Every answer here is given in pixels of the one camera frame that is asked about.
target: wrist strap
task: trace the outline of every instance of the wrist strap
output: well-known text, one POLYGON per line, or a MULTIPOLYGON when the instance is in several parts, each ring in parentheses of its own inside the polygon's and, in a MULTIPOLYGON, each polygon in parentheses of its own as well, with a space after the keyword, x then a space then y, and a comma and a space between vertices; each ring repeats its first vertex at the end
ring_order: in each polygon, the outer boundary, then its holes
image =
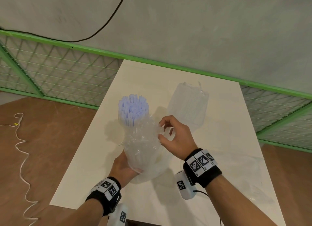
POLYGON ((195 149, 190 153, 185 159, 183 169, 191 184, 199 183, 203 188, 222 174, 217 162, 206 149, 195 149))
POLYGON ((107 177, 100 181, 91 189, 89 199, 98 200, 103 206, 103 216, 115 211, 118 202, 121 199, 120 183, 114 177, 107 177))

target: concrete wall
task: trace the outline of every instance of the concrete wall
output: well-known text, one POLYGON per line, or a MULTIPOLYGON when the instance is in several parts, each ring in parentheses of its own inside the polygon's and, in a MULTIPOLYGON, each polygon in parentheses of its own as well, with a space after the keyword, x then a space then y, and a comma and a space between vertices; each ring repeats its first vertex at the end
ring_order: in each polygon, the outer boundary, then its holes
MULTIPOLYGON (((88 37, 120 0, 0 0, 0 25, 88 37)), ((82 45, 312 93, 312 0, 125 0, 82 45)))

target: person's right hand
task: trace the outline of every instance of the person's right hand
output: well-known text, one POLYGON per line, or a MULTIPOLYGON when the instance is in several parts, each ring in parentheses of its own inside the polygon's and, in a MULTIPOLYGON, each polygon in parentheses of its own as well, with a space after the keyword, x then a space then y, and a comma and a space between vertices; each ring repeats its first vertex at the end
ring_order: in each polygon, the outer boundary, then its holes
POLYGON ((158 135, 158 139, 169 152, 179 159, 185 160, 193 150, 198 148, 189 127, 179 122, 173 115, 163 117, 159 125, 164 125, 164 130, 173 127, 175 136, 172 141, 169 141, 162 134, 158 135))

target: white table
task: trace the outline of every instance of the white table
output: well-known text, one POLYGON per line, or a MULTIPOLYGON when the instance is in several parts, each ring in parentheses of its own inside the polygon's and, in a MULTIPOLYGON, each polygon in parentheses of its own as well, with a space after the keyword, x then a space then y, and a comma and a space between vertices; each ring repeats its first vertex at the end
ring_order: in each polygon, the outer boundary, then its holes
MULTIPOLYGON (((192 85, 201 82, 203 90, 210 94, 204 125, 193 134, 197 145, 221 153, 219 159, 216 157, 221 170, 228 169, 230 164, 222 153, 257 159, 259 171, 254 177, 272 202, 256 205, 276 224, 285 225, 239 84, 127 60, 123 61, 50 204, 77 209, 89 190, 108 175, 115 157, 122 151, 117 146, 123 140, 117 116, 118 101, 123 96, 144 96, 150 114, 160 119, 166 115, 170 98, 181 82, 192 85)), ((170 168, 160 177, 122 189, 121 202, 129 207, 127 218, 164 226, 218 225, 219 217, 205 195, 198 193, 187 201, 180 196, 174 174, 181 166, 182 161, 173 158, 170 168)), ((234 173, 244 177, 243 174, 243 167, 234 173)))

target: brown floor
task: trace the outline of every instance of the brown floor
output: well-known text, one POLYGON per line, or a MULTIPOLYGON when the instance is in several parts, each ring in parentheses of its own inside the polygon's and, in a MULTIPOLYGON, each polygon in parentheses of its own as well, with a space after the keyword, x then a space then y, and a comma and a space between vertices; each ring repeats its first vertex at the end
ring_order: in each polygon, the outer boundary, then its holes
MULTIPOLYGON (((35 225, 55 225, 73 210, 50 206, 76 149, 96 111, 37 98, 24 98, 0 106, 0 124, 13 124, 24 113, 20 148, 30 153, 22 175, 32 185, 28 198, 39 204, 27 212, 40 220, 35 225)), ((22 214, 27 185, 18 177, 25 154, 18 152, 15 129, 0 126, 0 225, 27 226, 22 214)), ((274 146, 262 148, 287 226, 312 222, 312 154, 274 146)))

